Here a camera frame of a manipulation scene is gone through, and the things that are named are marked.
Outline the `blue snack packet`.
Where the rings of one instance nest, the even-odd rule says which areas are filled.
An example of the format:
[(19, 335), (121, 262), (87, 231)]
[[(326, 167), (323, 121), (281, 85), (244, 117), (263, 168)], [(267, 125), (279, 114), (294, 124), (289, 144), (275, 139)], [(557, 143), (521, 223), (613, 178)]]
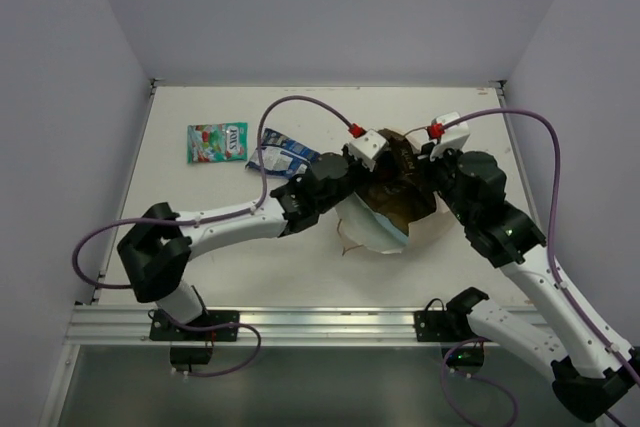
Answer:
[(260, 149), (249, 158), (247, 169), (260, 170), (259, 153), (262, 153), (266, 175), (284, 179), (302, 175), (320, 157), (319, 152), (270, 128), (264, 129)]

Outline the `teal Fox's candy bag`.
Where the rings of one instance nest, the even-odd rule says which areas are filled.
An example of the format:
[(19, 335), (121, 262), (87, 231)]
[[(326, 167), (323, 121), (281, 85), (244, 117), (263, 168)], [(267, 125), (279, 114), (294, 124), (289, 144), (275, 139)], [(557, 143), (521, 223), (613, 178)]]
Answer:
[(187, 127), (187, 162), (246, 161), (248, 124), (245, 122), (198, 124)]

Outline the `dark brown snack bag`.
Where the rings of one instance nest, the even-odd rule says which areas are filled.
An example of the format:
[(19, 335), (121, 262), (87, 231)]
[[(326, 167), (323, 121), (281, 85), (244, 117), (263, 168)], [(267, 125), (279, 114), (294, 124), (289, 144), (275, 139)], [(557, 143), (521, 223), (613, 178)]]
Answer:
[(387, 141), (378, 160), (379, 178), (387, 182), (410, 184), (418, 190), (431, 190), (425, 172), (411, 143), (399, 133), (382, 129), (379, 133)]

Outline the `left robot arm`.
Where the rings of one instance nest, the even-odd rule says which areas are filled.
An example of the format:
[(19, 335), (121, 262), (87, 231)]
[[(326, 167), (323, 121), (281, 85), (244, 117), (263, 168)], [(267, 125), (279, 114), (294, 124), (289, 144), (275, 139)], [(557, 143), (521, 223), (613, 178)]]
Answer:
[(301, 175), (264, 199), (228, 208), (175, 212), (158, 203), (134, 221), (117, 252), (136, 300), (154, 303), (185, 339), (201, 337), (208, 316), (193, 287), (183, 280), (187, 264), (213, 250), (256, 239), (298, 234), (373, 178), (388, 142), (346, 144), (326, 153)]

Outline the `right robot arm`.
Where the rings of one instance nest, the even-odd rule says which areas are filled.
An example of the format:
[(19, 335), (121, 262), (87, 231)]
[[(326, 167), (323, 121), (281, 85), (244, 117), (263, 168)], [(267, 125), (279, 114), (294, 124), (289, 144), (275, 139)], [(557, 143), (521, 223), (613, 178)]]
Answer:
[(414, 315), (455, 340), (498, 343), (537, 370), (576, 418), (604, 416), (639, 382), (639, 350), (596, 312), (549, 250), (534, 221), (506, 199), (506, 175), (486, 152), (422, 155), (418, 171), (452, 211), (471, 247), (533, 303), (547, 329), (470, 287), (440, 312)]

